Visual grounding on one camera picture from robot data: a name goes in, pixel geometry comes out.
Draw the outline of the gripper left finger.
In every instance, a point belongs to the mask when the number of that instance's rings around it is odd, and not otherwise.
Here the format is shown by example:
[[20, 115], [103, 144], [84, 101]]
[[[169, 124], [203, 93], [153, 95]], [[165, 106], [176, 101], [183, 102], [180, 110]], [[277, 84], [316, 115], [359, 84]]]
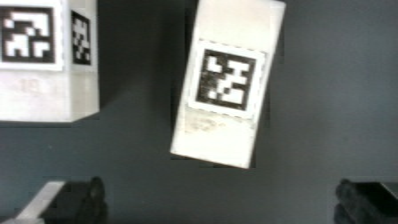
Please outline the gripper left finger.
[[13, 224], [107, 224], [109, 206], [100, 177], [89, 181], [50, 181]]

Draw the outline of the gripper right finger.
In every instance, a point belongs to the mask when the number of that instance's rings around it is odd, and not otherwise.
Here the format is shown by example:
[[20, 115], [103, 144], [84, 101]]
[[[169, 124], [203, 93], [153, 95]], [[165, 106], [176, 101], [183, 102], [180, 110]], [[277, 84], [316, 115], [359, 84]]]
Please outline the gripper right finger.
[[336, 187], [334, 224], [398, 224], [398, 182], [354, 182]]

